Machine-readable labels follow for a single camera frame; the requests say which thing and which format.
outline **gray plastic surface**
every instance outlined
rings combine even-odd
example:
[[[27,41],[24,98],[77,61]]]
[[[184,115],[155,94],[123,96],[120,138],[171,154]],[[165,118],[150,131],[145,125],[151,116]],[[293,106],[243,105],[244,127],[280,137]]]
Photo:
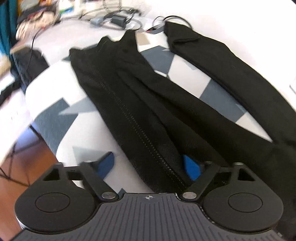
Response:
[[[63,234],[23,230],[13,241],[283,241],[275,231],[234,234],[217,227],[198,205],[174,194],[124,194],[104,203],[83,226]]]

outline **silver screw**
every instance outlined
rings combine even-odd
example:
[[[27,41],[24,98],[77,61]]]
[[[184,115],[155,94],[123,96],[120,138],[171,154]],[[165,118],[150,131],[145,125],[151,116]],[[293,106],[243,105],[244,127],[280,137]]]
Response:
[[[197,197],[196,193],[194,192],[184,192],[182,196],[186,199],[194,199]]]
[[[113,199],[113,198],[116,198],[116,194],[114,192],[104,192],[102,194],[102,198]]]

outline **wooden floor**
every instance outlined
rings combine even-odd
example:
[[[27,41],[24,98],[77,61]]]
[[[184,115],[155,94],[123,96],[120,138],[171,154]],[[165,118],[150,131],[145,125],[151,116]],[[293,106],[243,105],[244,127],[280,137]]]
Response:
[[[17,149],[36,143],[33,133],[26,131],[17,144]],[[1,166],[8,172],[9,158]],[[57,162],[55,156],[41,141],[40,143],[18,153],[14,156],[11,177],[27,183],[33,183],[53,163]],[[3,241],[11,240],[21,228],[15,218],[14,204],[17,198],[25,191],[26,187],[0,178],[0,238]]]

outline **brown floor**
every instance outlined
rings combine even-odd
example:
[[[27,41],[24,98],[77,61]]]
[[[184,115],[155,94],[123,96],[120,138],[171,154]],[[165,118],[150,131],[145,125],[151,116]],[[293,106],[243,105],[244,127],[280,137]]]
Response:
[[[19,139],[17,149],[36,142],[36,137],[30,130],[26,131]],[[8,172],[9,158],[1,166]],[[57,162],[55,156],[41,141],[40,143],[15,155],[12,164],[11,177],[27,183],[33,183],[53,163]],[[11,240],[21,228],[15,218],[14,204],[17,198],[25,191],[26,187],[0,178],[0,238],[3,241]]]

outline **teal curtain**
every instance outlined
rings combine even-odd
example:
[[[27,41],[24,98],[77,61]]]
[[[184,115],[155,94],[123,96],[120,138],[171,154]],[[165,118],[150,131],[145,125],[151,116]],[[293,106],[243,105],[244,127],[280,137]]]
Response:
[[[17,0],[5,0],[0,5],[0,51],[10,57],[10,48],[15,45],[17,27]]]

